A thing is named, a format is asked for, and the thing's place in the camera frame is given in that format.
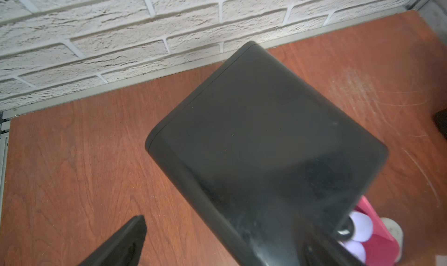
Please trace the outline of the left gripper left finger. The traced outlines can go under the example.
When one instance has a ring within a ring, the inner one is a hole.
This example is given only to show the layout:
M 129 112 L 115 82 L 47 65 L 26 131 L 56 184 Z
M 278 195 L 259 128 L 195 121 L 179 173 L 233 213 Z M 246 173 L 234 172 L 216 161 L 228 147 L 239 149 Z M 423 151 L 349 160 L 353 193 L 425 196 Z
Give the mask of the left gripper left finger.
M 134 216 L 79 266 L 138 266 L 146 234 L 144 215 Z

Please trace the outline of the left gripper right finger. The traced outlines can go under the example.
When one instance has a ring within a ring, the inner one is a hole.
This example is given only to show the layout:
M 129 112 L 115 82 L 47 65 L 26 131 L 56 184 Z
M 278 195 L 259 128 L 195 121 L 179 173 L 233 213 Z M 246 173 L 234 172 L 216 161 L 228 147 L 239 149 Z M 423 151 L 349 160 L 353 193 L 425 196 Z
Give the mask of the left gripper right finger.
M 293 222 L 293 241 L 301 266 L 362 266 L 329 233 L 305 217 Z

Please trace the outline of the purple earphone case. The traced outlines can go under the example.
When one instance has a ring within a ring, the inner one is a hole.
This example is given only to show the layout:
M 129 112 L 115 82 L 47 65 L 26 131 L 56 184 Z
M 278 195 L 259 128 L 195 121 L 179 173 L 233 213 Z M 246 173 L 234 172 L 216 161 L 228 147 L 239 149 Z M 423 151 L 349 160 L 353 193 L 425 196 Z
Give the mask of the purple earphone case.
M 348 240 L 341 242 L 341 245 L 355 258 L 357 258 L 362 263 L 366 262 L 366 250 L 364 246 L 355 240 Z
M 374 231 L 372 219 L 368 215 L 358 211 L 352 211 L 349 217 L 354 226 L 351 240 L 357 242 L 368 241 L 372 237 Z

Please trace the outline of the white earphone case oval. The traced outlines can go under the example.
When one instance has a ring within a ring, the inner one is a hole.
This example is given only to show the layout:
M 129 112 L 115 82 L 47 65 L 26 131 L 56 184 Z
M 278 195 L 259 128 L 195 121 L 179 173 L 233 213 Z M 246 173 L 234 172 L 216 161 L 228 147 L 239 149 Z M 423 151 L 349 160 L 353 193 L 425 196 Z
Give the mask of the white earphone case oval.
M 389 231 L 389 233 L 392 235 L 392 237 L 397 241 L 399 245 L 399 253 L 395 260 L 395 263 L 398 263 L 402 258 L 403 239 L 404 239 L 403 229 L 393 219 L 381 217 L 381 221 L 383 222 L 386 229 Z

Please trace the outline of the black drawer cabinet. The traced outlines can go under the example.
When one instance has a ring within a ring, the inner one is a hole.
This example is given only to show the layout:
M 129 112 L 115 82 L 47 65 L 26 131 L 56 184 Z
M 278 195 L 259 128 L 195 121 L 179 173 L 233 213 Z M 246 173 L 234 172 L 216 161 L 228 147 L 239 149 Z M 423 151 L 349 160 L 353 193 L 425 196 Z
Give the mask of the black drawer cabinet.
M 298 266 L 297 217 L 334 234 L 388 158 L 386 145 L 253 41 L 145 147 L 244 266 Z

